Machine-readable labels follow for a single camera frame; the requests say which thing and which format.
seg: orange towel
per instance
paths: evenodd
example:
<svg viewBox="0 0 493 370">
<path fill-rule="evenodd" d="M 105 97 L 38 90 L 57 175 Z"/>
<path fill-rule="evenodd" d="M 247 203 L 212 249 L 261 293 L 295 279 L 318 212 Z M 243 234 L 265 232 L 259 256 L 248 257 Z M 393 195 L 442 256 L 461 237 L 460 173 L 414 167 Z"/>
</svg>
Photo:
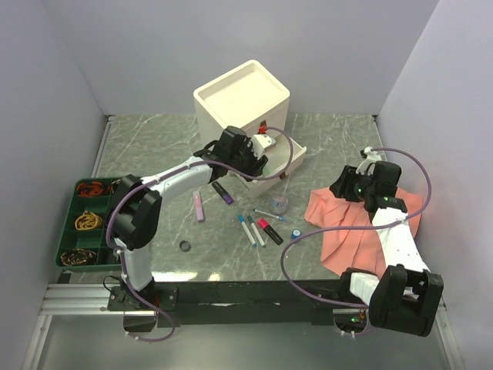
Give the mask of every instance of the orange towel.
<svg viewBox="0 0 493 370">
<path fill-rule="evenodd" d="M 407 212 L 412 214 L 423 205 L 423 197 L 397 189 L 397 198 L 406 203 Z M 411 233 L 416 236 L 421 215 L 409 220 Z M 368 212 L 363 202 L 347 202 L 336 198 L 328 187 L 312 190 L 305 220 L 318 227 L 370 226 Z M 360 268 L 377 274 L 385 272 L 384 252 L 375 230 L 336 230 L 324 233 L 322 265 L 341 275 L 348 267 Z"/>
</svg>

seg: table surface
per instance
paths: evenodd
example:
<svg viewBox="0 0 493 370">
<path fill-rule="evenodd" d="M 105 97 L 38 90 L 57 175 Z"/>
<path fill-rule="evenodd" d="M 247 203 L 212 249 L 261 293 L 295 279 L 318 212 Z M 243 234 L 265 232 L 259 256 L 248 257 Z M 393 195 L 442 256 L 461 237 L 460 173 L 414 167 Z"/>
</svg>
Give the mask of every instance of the table surface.
<svg viewBox="0 0 493 370">
<path fill-rule="evenodd" d="M 132 173 L 145 176 L 182 163 L 201 148 L 195 115 L 114 116 L 96 171 L 97 177 Z M 259 197 L 247 196 L 246 187 L 234 176 L 220 179 L 235 202 L 228 206 L 210 185 L 200 187 L 206 220 L 196 221 L 192 190 L 162 208 L 159 228 L 150 248 L 156 281 L 262 281 L 284 279 L 280 253 L 291 231 L 315 230 L 304 219 L 310 192 L 328 187 L 345 164 L 357 166 L 360 150 L 381 146 L 371 115 L 290 114 L 288 134 L 307 147 L 303 164 Z M 265 235 L 266 248 L 254 248 L 238 222 L 254 207 L 269 210 L 273 195 L 289 200 L 289 222 L 268 219 L 285 240 L 280 246 Z M 192 249 L 182 252 L 180 241 Z M 302 240 L 287 254 L 286 267 L 295 279 L 335 279 L 320 263 L 322 234 Z M 71 282 L 100 282 L 108 273 L 73 274 Z"/>
</svg>

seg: red marker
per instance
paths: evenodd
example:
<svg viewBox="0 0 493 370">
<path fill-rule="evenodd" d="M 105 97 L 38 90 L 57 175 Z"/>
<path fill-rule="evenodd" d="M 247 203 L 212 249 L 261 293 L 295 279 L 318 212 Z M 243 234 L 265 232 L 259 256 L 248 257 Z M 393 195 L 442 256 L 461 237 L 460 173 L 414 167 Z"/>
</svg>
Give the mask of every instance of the red marker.
<svg viewBox="0 0 493 370">
<path fill-rule="evenodd" d="M 283 238 L 280 237 L 280 235 L 272 228 L 272 226 L 269 225 L 267 221 L 265 221 L 263 218 L 257 221 L 259 226 L 262 228 L 262 230 L 265 231 L 267 235 L 269 235 L 270 239 L 274 241 L 277 245 L 281 245 L 283 243 Z"/>
</svg>

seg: green plastic bin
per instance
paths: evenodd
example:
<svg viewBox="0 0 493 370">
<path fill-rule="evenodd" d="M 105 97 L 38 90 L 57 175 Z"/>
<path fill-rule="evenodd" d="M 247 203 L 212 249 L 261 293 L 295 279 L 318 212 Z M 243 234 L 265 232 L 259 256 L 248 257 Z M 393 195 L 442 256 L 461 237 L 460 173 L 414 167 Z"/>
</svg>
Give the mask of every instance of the green plastic bin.
<svg viewBox="0 0 493 370">
<path fill-rule="evenodd" d="M 59 249 L 56 253 L 55 264 L 59 267 L 72 272 L 98 272 L 98 271 L 121 271 L 122 266 L 112 255 L 113 249 L 106 245 L 105 234 L 106 226 L 96 230 L 76 230 L 75 220 L 84 211 L 93 212 L 100 217 L 104 217 L 108 210 L 109 201 L 112 196 L 101 197 L 79 197 L 77 186 L 81 183 L 99 181 L 105 188 L 119 177 L 100 177 L 91 179 L 81 179 L 77 181 L 72 192 L 69 211 L 65 219 L 62 237 L 60 238 Z M 60 256 L 66 251 L 74 249 L 89 249 L 97 253 L 96 262 L 85 266 L 65 266 L 60 260 Z"/>
</svg>

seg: storage box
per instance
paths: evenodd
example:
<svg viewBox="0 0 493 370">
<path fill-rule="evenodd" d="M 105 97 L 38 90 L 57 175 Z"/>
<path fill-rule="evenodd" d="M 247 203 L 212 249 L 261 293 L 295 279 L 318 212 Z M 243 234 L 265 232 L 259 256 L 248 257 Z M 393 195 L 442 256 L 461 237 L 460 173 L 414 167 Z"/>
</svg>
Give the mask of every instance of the storage box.
<svg viewBox="0 0 493 370">
<path fill-rule="evenodd" d="M 57 266 L 73 272 L 119 271 L 122 269 L 120 263 L 113 257 L 112 249 L 106 245 L 106 226 L 102 229 L 94 230 L 75 229 L 75 220 L 83 214 L 84 211 L 93 212 L 100 217 L 104 217 L 109 206 L 109 201 L 111 200 L 111 195 L 79 197 L 77 195 L 77 186 L 81 183 L 99 181 L 105 187 L 108 187 L 114 180 L 118 180 L 118 178 L 104 177 L 81 179 L 75 184 L 72 200 L 65 219 L 65 226 L 62 231 L 62 237 L 60 238 L 59 249 L 55 257 L 55 264 Z M 96 252 L 96 262 L 84 266 L 64 266 L 60 260 L 62 254 L 66 251 L 72 251 L 78 248 Z"/>
<path fill-rule="evenodd" d="M 228 126 L 248 136 L 260 124 L 284 128 L 290 92 L 258 61 L 250 60 L 193 92 L 200 139 L 205 146 Z M 277 131 L 269 133 L 276 137 Z"/>
<path fill-rule="evenodd" d="M 199 87 L 193 92 L 193 97 L 200 139 L 204 146 L 219 139 L 228 126 L 238 127 L 250 137 L 258 133 L 263 123 L 283 130 L 290 102 L 289 90 L 256 60 L 250 60 Z M 277 144 L 266 151 L 269 162 L 264 169 L 264 176 L 282 170 L 289 156 L 286 138 L 277 131 L 268 134 L 276 139 Z M 307 151 L 306 147 L 294 140 L 293 148 L 293 159 L 284 173 L 286 175 L 302 164 Z M 281 180 L 246 182 L 242 177 L 239 178 L 252 197 Z"/>
</svg>

